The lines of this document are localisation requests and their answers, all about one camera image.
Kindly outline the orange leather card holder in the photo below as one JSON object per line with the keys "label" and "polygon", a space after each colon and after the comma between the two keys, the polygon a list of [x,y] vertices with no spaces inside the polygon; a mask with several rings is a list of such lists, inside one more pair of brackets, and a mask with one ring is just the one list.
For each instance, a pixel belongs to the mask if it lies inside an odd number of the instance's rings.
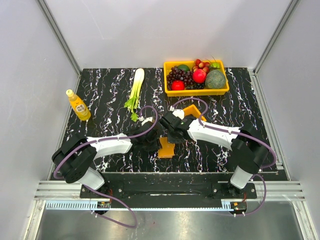
{"label": "orange leather card holder", "polygon": [[169,143],[167,137],[160,137],[159,142],[161,148],[158,150],[158,157],[160,159],[170,159],[175,155],[175,144]]}

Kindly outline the small yellow plastic bin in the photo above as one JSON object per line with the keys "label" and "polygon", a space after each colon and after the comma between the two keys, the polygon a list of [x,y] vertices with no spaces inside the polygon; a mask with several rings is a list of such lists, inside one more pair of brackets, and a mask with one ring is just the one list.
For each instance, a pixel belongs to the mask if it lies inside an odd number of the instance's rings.
{"label": "small yellow plastic bin", "polygon": [[184,108],[183,112],[184,112],[184,119],[187,116],[193,116],[198,120],[199,117],[201,116],[201,112],[194,104],[189,105],[188,107]]}

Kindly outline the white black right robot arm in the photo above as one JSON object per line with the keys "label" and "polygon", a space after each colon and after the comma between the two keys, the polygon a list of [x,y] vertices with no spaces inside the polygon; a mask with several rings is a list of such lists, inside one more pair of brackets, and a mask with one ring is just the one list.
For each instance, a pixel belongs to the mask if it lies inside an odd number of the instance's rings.
{"label": "white black right robot arm", "polygon": [[245,193],[247,182],[260,169],[269,168],[277,161],[275,151],[256,137],[252,127],[217,125],[191,114],[185,115],[180,109],[168,111],[159,122],[175,139],[205,141],[231,151],[231,161],[236,163],[236,167],[227,192],[233,198],[239,198]]}

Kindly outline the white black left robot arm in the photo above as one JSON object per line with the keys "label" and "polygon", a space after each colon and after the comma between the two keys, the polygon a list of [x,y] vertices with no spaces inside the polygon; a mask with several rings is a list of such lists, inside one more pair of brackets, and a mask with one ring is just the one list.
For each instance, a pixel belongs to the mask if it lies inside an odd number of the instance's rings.
{"label": "white black left robot arm", "polygon": [[56,166],[54,176],[60,173],[66,183],[79,182],[91,188],[96,197],[102,198],[107,195],[109,186],[104,177],[91,168],[92,162],[114,154],[157,151],[161,148],[159,136],[159,124],[152,120],[145,120],[141,126],[114,136],[89,137],[76,133],[52,155],[51,160]]}

